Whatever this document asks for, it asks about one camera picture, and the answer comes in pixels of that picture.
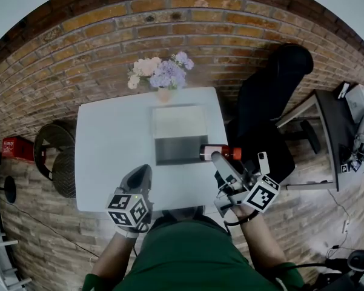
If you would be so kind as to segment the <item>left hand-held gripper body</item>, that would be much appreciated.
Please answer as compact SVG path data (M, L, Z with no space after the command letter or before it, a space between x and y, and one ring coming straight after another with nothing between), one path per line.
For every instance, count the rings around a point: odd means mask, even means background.
M150 229L153 204L148 195L127 193L118 187L109 196L105 211L120 233L146 233Z

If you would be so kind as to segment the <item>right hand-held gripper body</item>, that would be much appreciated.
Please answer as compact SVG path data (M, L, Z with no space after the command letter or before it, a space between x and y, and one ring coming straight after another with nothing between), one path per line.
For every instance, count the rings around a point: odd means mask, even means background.
M230 208L241 204L251 207L256 213L263 213L280 192L280 185L260 171L244 169L240 174L240 181L224 181L218 171L214 176L219 189L214 205L222 217Z

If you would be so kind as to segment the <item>small red-capped bottle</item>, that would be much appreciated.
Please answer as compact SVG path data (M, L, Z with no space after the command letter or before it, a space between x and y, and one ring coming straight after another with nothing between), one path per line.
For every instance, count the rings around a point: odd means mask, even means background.
M201 161L211 161L214 152L220 153L227 161L241 161L242 149L240 147L230 147L222 144L202 144L199 150Z

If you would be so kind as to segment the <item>person's right forearm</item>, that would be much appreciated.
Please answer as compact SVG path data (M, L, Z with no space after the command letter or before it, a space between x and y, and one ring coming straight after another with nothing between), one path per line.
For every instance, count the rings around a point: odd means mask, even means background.
M264 272L287 262L283 250L272 236L261 214L240 225L257 271Z

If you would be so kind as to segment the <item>person's left forearm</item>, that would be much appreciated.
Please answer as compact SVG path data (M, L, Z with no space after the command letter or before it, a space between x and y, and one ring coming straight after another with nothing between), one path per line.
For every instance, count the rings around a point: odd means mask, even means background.
M115 284L121 282L127 271L135 243L136 238L127 238L115 233L96 261L91 273Z

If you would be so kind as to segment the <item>white box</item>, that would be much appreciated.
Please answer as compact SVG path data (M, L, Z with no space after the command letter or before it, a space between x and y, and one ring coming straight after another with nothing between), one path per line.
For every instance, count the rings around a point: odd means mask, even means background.
M357 84L346 95L345 99L354 123L359 123L364 115L364 85Z

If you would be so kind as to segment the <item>black office chair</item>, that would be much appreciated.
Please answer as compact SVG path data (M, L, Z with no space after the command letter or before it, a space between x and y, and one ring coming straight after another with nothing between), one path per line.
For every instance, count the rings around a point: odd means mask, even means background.
M259 166L259 154L266 152L268 176L277 183L295 169L287 141L306 139L314 153L321 146L311 124L304 120L301 130L281 134L275 122L281 117L291 95L305 75L312 72L313 57L298 44L280 45L270 54L267 64L244 80L239 90L235 117L227 124L228 145L242 150L242 162Z

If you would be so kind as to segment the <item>brown round chair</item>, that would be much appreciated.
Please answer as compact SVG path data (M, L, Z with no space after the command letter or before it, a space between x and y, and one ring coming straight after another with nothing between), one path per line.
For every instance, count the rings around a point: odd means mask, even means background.
M58 152L52 169L45 166L47 149ZM53 183L61 196L68 199L76 197L75 139L63 123L49 123L38 131L33 145L33 158L39 172Z

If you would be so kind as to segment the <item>beige vase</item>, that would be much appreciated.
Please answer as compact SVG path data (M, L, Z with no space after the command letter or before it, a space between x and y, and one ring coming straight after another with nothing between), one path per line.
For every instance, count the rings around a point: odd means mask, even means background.
M168 102L173 95L173 91L168 87L159 87L156 96L160 102L166 103Z

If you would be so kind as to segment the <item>purple white flower bouquet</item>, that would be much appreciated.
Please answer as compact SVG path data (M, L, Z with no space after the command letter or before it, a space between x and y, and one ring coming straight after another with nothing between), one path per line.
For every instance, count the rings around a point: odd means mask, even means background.
M128 88L133 90L141 83L148 83L153 89L180 89L187 86L187 71L194 62L185 52L162 60L159 57L138 59L128 72Z

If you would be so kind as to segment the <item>red crate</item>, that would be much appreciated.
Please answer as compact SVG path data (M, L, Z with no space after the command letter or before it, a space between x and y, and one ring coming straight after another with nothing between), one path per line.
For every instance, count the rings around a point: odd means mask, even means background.
M4 138L2 140L2 157L24 162L34 162L34 144L20 136Z

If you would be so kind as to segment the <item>black standing fan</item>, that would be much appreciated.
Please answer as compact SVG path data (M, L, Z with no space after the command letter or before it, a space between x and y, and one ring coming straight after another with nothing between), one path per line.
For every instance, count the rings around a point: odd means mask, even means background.
M0 191L3 191L6 200L10 204L14 204L16 201L16 184L12 176L7 176L4 181L4 187L0 187Z

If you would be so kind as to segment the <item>dark grey machine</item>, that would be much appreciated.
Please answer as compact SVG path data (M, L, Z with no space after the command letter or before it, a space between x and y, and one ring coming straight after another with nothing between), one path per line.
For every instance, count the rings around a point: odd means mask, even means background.
M327 268L341 272L339 278L333 279L320 291L364 291L360 279L364 275L364 250L354 250L347 259L328 259Z

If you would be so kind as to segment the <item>small black white object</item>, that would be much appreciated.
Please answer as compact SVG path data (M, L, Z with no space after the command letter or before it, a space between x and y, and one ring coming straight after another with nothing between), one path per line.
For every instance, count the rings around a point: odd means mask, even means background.
M337 99L342 99L345 97L348 89L350 88L350 83L343 81L337 88Z

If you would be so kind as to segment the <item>white rack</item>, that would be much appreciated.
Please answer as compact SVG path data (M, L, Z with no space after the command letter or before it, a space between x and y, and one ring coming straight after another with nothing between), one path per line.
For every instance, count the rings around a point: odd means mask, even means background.
M26 291L26 285L32 282L31 278L19 278L18 269L10 260L10 249L18 243L0 232L0 291Z

